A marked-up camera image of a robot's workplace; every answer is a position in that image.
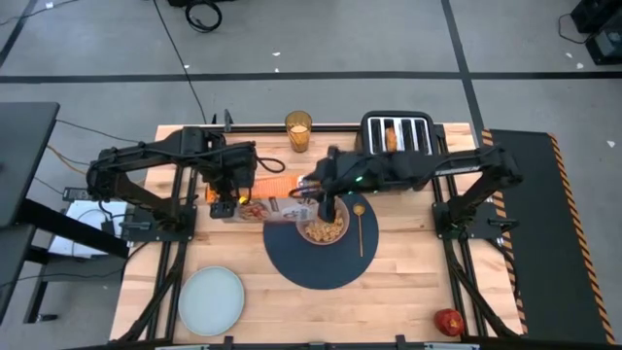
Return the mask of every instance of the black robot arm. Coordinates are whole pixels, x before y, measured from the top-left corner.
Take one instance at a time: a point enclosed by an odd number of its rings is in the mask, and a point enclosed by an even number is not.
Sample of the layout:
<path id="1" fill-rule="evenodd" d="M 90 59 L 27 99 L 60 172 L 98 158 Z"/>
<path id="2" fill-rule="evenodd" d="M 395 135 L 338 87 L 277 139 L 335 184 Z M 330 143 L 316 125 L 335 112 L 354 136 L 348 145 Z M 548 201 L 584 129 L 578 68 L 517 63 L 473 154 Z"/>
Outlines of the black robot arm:
<path id="1" fill-rule="evenodd" d="M 196 169 L 203 182 L 217 192 L 210 216 L 233 215 L 235 194 L 255 182 L 258 157 L 255 142 L 227 145 L 225 137 L 201 127 L 184 127 L 162 141 L 139 143 L 123 149 L 103 150 L 86 174 L 95 200 L 119 198 L 151 212 L 160 222 L 180 223 L 179 198 L 161 198 L 129 181 L 127 172 L 165 164 Z"/>
<path id="2" fill-rule="evenodd" d="M 363 155 L 328 149 L 305 177 L 312 185 L 292 191 L 292 196 L 311 197 L 320 202 L 320 218 L 334 221 L 334 197 L 346 193 L 376 193 L 413 189 L 419 191 L 429 180 L 444 175 L 482 172 L 463 195 L 450 199 L 449 220 L 457 223 L 495 191 L 515 186 L 522 175 L 512 155 L 500 147 L 483 147 L 442 156 L 419 152 L 392 152 Z"/>

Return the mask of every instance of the bowl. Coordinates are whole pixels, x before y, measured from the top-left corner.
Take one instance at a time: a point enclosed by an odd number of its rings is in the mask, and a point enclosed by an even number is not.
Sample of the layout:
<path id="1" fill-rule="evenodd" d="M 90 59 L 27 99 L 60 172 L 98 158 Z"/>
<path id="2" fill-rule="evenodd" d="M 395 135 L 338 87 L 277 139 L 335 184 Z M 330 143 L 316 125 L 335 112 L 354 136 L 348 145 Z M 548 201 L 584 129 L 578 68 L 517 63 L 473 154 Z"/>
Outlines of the bowl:
<path id="1" fill-rule="evenodd" d="M 348 231 L 348 226 L 350 225 L 350 211 L 348 210 L 348 207 L 346 206 L 346 203 L 343 202 L 343 200 L 341 200 L 341 198 L 336 197 L 334 199 L 334 207 L 335 210 L 339 210 L 341 212 L 341 218 L 343 218 L 343 227 L 341 228 L 341 231 L 339 232 L 339 234 L 337 234 L 337 236 L 328 242 L 319 242 L 314 240 L 313 238 L 309 237 L 306 233 L 305 233 L 305 229 L 313 224 L 314 222 L 312 221 L 307 221 L 307 222 L 297 222 L 295 223 L 295 227 L 298 230 L 298 233 L 300 233 L 300 235 L 302 236 L 302 238 L 306 239 L 307 241 L 316 244 L 316 245 L 329 245 L 332 244 L 336 241 L 338 241 L 339 239 L 341 239 L 341 237 L 343 237 L 346 232 Z"/>

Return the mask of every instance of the black desk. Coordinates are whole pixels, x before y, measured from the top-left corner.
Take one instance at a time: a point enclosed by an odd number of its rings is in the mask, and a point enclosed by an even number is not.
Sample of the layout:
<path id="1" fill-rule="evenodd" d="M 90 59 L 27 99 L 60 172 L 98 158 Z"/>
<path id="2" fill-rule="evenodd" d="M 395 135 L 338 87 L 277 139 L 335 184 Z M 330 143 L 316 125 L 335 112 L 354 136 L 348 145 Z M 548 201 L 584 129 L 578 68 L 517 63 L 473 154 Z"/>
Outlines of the black desk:
<path id="1" fill-rule="evenodd" d="M 0 103 L 0 323 L 25 260 L 47 264 L 47 250 L 31 246 L 36 228 L 126 258 L 126 243 L 70 219 L 25 196 L 48 145 L 59 105 L 51 102 Z M 46 282 L 38 281 L 31 299 L 31 321 L 43 299 Z"/>

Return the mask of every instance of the bowl of cereal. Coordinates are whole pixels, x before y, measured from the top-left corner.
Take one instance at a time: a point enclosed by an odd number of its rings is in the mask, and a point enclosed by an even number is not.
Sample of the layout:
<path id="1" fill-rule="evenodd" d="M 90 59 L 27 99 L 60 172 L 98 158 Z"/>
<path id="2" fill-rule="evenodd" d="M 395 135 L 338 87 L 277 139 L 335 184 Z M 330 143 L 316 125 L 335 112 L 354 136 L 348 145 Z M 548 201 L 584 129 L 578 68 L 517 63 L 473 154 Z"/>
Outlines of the bowl of cereal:
<path id="1" fill-rule="evenodd" d="M 295 227 L 302 238 L 317 245 L 329 245 L 338 241 L 346 234 L 350 225 L 350 212 L 348 207 L 336 197 L 334 201 L 334 223 L 326 223 L 320 218 L 315 221 L 297 222 Z"/>

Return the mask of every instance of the gold spoon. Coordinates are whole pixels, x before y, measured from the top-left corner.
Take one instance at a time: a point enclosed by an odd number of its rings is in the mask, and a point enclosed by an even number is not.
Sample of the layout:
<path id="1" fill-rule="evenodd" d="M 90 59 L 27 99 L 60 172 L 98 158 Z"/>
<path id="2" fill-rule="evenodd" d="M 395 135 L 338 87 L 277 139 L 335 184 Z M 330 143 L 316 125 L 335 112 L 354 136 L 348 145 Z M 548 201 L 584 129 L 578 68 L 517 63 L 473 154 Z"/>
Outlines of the gold spoon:
<path id="1" fill-rule="evenodd" d="M 354 205 L 354 213 L 359 217 L 359 246 L 361 248 L 361 257 L 363 257 L 363 226 L 361 225 L 361 215 L 365 212 L 365 206 L 357 203 Z"/>

